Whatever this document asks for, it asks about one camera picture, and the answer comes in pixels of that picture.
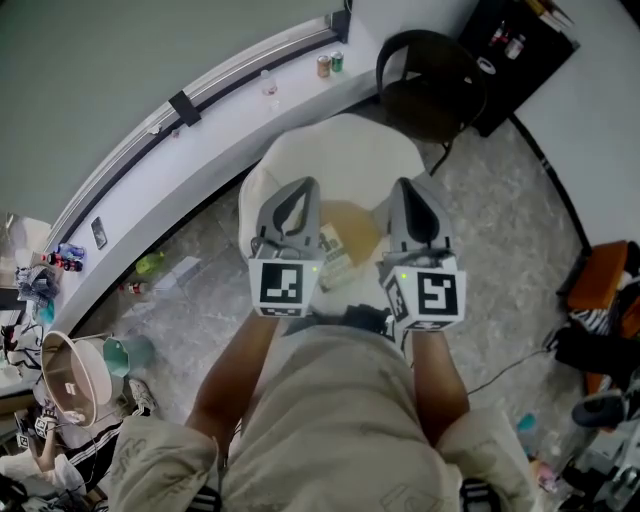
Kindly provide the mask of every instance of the teal cup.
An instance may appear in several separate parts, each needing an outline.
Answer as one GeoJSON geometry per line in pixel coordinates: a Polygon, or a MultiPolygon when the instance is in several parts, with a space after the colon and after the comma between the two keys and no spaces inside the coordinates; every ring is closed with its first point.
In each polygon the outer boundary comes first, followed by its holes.
{"type": "Polygon", "coordinates": [[[144,368],[155,349],[146,336],[136,336],[124,340],[107,338],[103,347],[104,362],[111,375],[125,377],[136,368],[144,368]]]}

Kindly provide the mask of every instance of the green bottle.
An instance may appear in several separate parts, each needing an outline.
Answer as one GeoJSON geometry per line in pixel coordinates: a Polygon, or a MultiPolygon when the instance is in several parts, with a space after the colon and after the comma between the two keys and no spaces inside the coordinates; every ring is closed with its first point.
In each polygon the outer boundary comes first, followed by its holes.
{"type": "Polygon", "coordinates": [[[164,261],[164,253],[152,252],[151,254],[147,254],[143,258],[140,258],[136,262],[136,272],[140,275],[148,275],[153,274],[156,270],[160,268],[162,262],[164,261]]]}

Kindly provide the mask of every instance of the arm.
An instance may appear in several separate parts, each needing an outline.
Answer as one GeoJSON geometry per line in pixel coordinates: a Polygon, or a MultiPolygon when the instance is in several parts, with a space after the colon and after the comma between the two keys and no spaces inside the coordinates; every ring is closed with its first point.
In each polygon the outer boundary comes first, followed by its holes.
{"type": "Polygon", "coordinates": [[[469,412],[469,398],[441,332],[413,333],[414,381],[418,417],[435,446],[458,418],[469,412]]]}
{"type": "Polygon", "coordinates": [[[249,407],[277,325],[252,311],[200,386],[186,425],[215,438],[222,454],[249,407]]]}
{"type": "Polygon", "coordinates": [[[44,449],[40,457],[34,457],[36,464],[43,473],[51,471],[55,468],[56,460],[56,431],[50,428],[47,431],[47,440],[44,443],[44,449]]]}

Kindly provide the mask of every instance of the white shoe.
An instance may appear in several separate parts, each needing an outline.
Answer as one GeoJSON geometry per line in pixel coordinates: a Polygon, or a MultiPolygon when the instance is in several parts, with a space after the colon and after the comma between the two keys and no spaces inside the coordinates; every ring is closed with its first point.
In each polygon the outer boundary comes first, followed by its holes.
{"type": "Polygon", "coordinates": [[[158,408],[158,403],[151,395],[151,391],[147,385],[138,379],[129,379],[129,387],[131,388],[131,394],[138,406],[138,409],[148,409],[149,411],[155,411],[158,408]]]}

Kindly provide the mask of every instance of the wall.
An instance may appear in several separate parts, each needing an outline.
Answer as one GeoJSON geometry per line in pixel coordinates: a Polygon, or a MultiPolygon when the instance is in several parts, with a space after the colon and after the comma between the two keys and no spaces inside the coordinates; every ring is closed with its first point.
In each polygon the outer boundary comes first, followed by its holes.
{"type": "Polygon", "coordinates": [[[477,3],[478,0],[354,0],[354,13],[368,36],[382,46],[389,36],[418,28],[457,37],[477,3]]]}
{"type": "Polygon", "coordinates": [[[53,223],[102,159],[183,87],[341,8],[342,0],[8,0],[0,8],[2,208],[53,223]]]}
{"type": "Polygon", "coordinates": [[[640,241],[640,28],[617,0],[557,0],[581,48],[516,115],[589,241],[640,241]]]}

